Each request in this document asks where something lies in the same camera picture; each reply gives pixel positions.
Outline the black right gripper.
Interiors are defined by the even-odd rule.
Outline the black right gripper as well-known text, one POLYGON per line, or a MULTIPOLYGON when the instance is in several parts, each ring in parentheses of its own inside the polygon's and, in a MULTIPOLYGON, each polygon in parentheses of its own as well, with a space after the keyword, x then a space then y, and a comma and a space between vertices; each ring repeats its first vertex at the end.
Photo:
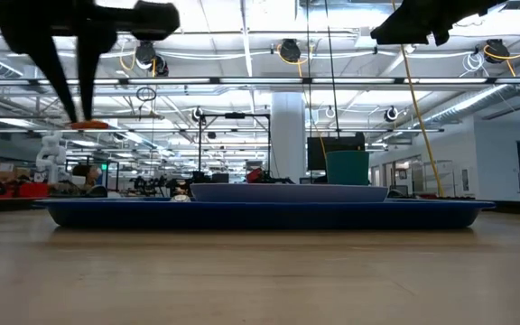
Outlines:
POLYGON ((507 0, 405 0, 403 12, 391 14, 370 32, 378 45, 428 44, 432 35, 437 46, 450 38, 453 25, 476 14, 486 15, 490 8, 507 0))

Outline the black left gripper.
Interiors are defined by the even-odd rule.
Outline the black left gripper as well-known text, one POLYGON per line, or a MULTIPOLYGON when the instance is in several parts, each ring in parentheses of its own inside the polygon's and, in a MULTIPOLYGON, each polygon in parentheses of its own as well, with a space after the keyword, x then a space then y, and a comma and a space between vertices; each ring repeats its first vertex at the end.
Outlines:
MULTIPOLYGON (((96 0, 0 0, 0 31, 8 47, 31 57, 54 87, 71 123, 77 122, 77 115, 70 89, 55 43, 42 30, 71 36, 78 25, 91 21, 112 23, 122 31, 136 22, 136 11, 98 5, 96 0)), ((79 93, 86 121, 93 115, 94 81, 100 56, 112 49, 116 38, 115 32, 84 32, 78 36, 79 93)))

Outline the metal fork orange handle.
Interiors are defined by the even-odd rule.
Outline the metal fork orange handle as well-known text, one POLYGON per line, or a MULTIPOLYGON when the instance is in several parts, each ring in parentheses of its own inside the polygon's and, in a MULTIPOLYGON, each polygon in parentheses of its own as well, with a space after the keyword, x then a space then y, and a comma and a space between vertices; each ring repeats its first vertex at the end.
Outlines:
POLYGON ((70 124, 70 128, 73 130, 89 130, 89 129, 108 129, 109 124, 99 120, 86 120, 81 122, 75 122, 70 124))

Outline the green plastic cup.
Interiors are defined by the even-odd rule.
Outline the green plastic cup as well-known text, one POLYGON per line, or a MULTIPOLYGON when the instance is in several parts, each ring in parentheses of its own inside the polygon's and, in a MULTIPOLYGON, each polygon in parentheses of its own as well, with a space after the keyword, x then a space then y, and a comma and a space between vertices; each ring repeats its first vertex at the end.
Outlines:
POLYGON ((369 153, 366 151, 334 151, 326 155, 326 173, 329 184, 369 184, 369 153))

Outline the pale lavender round plate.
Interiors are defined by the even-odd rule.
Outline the pale lavender round plate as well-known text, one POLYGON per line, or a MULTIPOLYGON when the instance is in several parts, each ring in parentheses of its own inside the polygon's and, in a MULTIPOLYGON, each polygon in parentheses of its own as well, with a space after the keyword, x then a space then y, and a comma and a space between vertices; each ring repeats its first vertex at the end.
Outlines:
POLYGON ((202 202, 383 202, 388 194, 386 187, 334 184, 196 183, 190 189, 202 202))

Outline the blue plastic tray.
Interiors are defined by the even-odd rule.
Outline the blue plastic tray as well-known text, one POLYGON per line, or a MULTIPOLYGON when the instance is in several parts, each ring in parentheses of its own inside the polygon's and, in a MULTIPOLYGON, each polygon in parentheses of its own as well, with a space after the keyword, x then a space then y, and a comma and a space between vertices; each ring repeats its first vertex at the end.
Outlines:
POLYGON ((164 198, 38 200, 65 228, 415 229, 467 228, 496 204, 387 199, 358 203, 172 202, 164 198))

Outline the person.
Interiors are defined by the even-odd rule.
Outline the person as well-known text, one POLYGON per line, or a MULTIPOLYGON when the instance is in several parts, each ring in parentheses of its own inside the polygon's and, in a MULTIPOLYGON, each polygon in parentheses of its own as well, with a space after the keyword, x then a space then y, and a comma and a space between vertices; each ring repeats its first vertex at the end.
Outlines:
POLYGON ((96 165, 84 165, 78 164, 72 169, 73 177, 83 177, 85 179, 83 183, 84 190, 91 190, 97 185, 97 180, 102 176, 101 169, 96 165))

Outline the red equipment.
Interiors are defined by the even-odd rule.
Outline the red equipment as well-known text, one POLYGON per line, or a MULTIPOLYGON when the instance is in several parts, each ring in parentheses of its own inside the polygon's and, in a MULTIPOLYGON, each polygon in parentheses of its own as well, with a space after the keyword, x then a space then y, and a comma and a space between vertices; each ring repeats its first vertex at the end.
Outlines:
POLYGON ((49 195, 46 183, 31 182, 25 176, 0 181, 0 199, 38 199, 49 195))

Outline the black monitor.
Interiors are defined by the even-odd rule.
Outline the black monitor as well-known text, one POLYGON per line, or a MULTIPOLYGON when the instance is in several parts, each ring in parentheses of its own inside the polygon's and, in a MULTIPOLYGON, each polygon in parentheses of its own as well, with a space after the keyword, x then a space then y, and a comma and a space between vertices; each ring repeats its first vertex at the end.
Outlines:
POLYGON ((350 137, 308 137, 307 138, 307 169, 323 171, 326 169, 326 154, 336 151, 364 151, 366 138, 357 132, 350 137))

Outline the white building column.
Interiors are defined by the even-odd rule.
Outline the white building column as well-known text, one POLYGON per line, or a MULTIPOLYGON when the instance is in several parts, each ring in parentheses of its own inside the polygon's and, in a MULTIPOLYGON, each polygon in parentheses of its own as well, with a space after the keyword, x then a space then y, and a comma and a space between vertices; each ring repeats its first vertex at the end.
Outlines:
POLYGON ((305 107, 300 92, 274 92, 271 105, 271 170, 299 183, 306 173, 305 107))

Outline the silver ventilation duct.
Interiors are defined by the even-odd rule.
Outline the silver ventilation duct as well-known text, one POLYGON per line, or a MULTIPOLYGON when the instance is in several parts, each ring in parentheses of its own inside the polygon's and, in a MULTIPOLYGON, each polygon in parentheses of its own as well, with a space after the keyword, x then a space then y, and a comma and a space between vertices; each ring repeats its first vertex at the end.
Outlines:
POLYGON ((424 123, 442 123, 462 118, 481 109, 499 103, 503 98, 510 99, 520 92, 520 66, 515 69, 516 76, 495 78, 494 83, 479 91, 470 91, 445 101, 422 115, 424 123))

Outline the black metal stand frame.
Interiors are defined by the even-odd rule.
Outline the black metal stand frame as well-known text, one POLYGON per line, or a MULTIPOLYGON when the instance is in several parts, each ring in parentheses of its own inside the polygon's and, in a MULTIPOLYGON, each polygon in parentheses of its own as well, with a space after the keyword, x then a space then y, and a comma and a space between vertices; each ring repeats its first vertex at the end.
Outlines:
POLYGON ((202 176, 202 136, 204 131, 211 126, 217 118, 225 119, 246 119, 252 118, 258 125, 260 125, 267 132, 267 156, 266 165, 258 165, 256 169, 260 169, 263 175, 270 175, 271 172, 271 154, 272 154, 272 132, 270 130, 271 115, 270 114, 255 114, 242 112, 228 112, 225 114, 204 114, 201 113, 198 117, 198 170, 195 172, 196 176, 202 176))

